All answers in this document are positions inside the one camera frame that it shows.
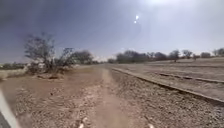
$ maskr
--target dry grass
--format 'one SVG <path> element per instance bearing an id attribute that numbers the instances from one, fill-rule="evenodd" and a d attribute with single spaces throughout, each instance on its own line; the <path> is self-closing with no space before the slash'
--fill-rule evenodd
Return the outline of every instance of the dry grass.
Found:
<path id="1" fill-rule="evenodd" d="M 26 69 L 18 69 L 18 70 L 0 70 L 0 80 L 5 80 L 8 77 L 16 77 L 21 76 L 26 73 Z"/>

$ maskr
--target railroad track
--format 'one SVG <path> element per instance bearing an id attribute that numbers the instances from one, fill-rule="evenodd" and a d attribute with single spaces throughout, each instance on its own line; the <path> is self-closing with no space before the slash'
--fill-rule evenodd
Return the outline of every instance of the railroad track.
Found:
<path id="1" fill-rule="evenodd" d="M 210 102 L 210 103 L 213 103 L 213 104 L 224 107 L 224 101 L 220 100 L 218 98 L 214 98 L 214 97 L 206 96 L 206 95 L 201 94 L 201 93 L 197 93 L 197 92 L 189 91 L 189 90 L 186 90 L 186 89 L 174 87 L 174 86 L 168 85 L 165 82 L 161 82 L 158 79 L 154 79 L 152 77 L 148 77 L 146 75 L 142 75 L 142 74 L 139 74 L 139 73 L 133 73 L 133 72 L 130 72 L 128 70 L 119 69 L 119 68 L 112 68 L 112 70 L 115 70 L 115 71 L 118 71 L 118 72 L 121 72 L 121 73 L 124 73 L 124 74 L 127 74 L 127 75 L 131 75 L 133 77 L 144 80 L 146 82 L 150 82 L 150 83 L 159 85 L 163 88 L 167 88 L 167 89 L 170 89 L 170 90 L 176 90 L 176 91 L 179 91 L 179 92 L 185 93 L 185 94 L 194 95 L 195 97 L 197 97 L 199 99 L 202 99 L 202 100 L 205 100 L 207 102 Z"/>
<path id="2" fill-rule="evenodd" d="M 176 78 L 193 79 L 193 80 L 209 82 L 209 83 L 221 83 L 221 84 L 224 84 L 224 81 L 221 81 L 221 80 L 204 79 L 204 78 L 197 78 L 197 77 L 195 78 L 195 77 L 190 77 L 190 76 L 174 75 L 174 74 L 159 73 L 159 72 L 153 72 L 153 73 L 161 75 L 161 76 L 172 76 L 172 77 L 176 77 Z"/>
<path id="3" fill-rule="evenodd" d="M 209 65 L 172 65 L 172 64 L 145 64 L 147 66 L 160 66 L 160 67 L 193 67 L 193 68 L 224 68 L 224 66 L 209 66 Z"/>

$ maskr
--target blue sky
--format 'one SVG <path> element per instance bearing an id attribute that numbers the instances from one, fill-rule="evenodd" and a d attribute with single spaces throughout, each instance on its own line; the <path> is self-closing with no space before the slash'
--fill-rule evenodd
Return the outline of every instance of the blue sky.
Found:
<path id="1" fill-rule="evenodd" d="M 54 36 L 58 54 L 87 49 L 100 60 L 127 49 L 211 52 L 224 47 L 223 6 L 223 0 L 0 0 L 0 63 L 24 61 L 24 39 L 41 32 Z"/>

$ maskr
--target dirt road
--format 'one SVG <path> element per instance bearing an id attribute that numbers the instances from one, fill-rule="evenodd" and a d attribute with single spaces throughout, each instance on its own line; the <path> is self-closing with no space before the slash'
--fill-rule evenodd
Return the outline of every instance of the dirt road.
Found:
<path id="1" fill-rule="evenodd" d="M 22 128 L 224 127 L 222 107 L 102 67 L 2 85 Z"/>
<path id="2" fill-rule="evenodd" d="M 139 108 L 116 96 L 107 69 L 85 69 L 64 80 L 13 78 L 3 83 L 5 96 L 23 128 L 145 127 Z"/>

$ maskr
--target treeline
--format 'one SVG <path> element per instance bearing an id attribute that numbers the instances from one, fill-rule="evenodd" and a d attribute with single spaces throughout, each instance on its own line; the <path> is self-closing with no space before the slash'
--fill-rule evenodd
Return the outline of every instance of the treeline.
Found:
<path id="1" fill-rule="evenodd" d="M 148 53 L 139 53 L 133 50 L 127 50 L 123 53 L 116 55 L 115 59 L 108 59 L 108 63 L 139 63 L 139 62 L 148 62 L 148 61 L 163 61 L 163 60 L 172 60 L 177 62 L 178 59 L 193 59 L 197 58 L 211 58 L 214 56 L 224 56 L 224 48 L 220 48 L 213 51 L 213 56 L 209 52 L 202 52 L 200 55 L 196 55 L 190 50 L 183 50 L 182 56 L 180 55 L 179 50 L 173 50 L 168 55 L 162 52 L 148 52 Z"/>
<path id="2" fill-rule="evenodd" d="M 74 48 L 65 48 L 61 55 L 55 55 L 55 46 L 52 36 L 42 34 L 41 36 L 30 35 L 25 42 L 25 56 L 32 63 L 28 66 L 31 73 L 57 72 L 63 67 L 75 64 L 97 64 L 93 55 L 87 51 L 75 51 Z"/>
<path id="3" fill-rule="evenodd" d="M 0 66 L 0 70 L 15 70 L 15 69 L 23 69 L 25 64 L 23 63 L 6 63 Z"/>

